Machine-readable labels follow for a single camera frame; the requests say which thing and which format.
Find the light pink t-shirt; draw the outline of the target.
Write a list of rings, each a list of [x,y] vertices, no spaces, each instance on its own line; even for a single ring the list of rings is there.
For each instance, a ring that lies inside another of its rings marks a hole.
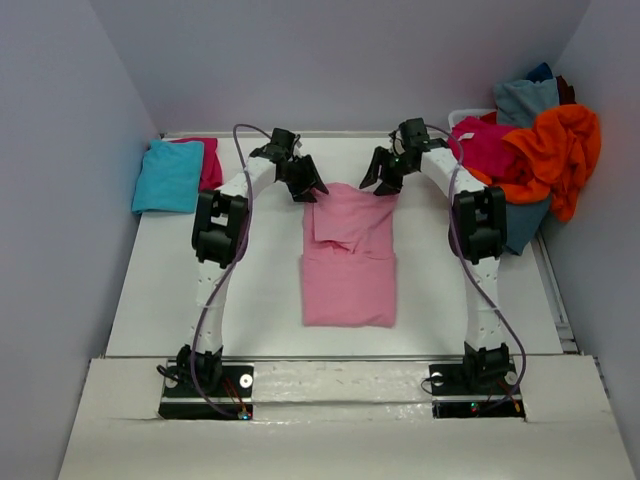
[[[306,327],[396,323],[395,196],[331,183],[305,206],[301,284]]]

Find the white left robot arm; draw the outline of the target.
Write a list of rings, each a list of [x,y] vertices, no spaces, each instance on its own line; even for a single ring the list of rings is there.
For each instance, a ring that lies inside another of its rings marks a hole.
[[[296,203],[315,203],[326,194],[311,156],[299,152],[300,136],[276,128],[268,142],[248,156],[232,133],[241,172],[214,190],[198,196],[191,246],[199,263],[200,314],[192,341],[177,356],[179,378],[201,397],[215,392],[223,375],[222,320],[233,271],[248,249],[256,198],[267,188],[284,184]]]

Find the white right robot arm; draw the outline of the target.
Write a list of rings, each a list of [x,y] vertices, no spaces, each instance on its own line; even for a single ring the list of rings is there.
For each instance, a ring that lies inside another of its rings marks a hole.
[[[515,365],[506,339],[515,333],[498,302],[500,258],[507,240],[506,196],[464,167],[459,140],[446,131],[433,138],[430,129],[421,118],[400,123],[389,135],[390,146],[374,150],[360,186],[377,196],[396,195],[406,176],[421,173],[448,200],[448,241],[464,273],[467,329],[462,359],[431,366],[423,382],[427,393],[511,396],[517,389],[507,381]]]

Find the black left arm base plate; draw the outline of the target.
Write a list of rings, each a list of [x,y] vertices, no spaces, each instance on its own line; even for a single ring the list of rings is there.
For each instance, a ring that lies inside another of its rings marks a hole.
[[[201,389],[203,398],[191,379],[180,380],[176,362],[169,360],[157,367],[163,377],[158,415],[166,420],[250,421],[253,419],[254,365],[224,363],[217,386]]]

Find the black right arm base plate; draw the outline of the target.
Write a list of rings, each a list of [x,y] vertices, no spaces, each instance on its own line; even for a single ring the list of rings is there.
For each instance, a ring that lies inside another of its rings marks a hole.
[[[505,374],[479,385],[470,386],[461,364],[436,363],[421,381],[422,390],[431,396],[435,419],[487,419],[526,417],[521,389],[516,385],[514,364]]]

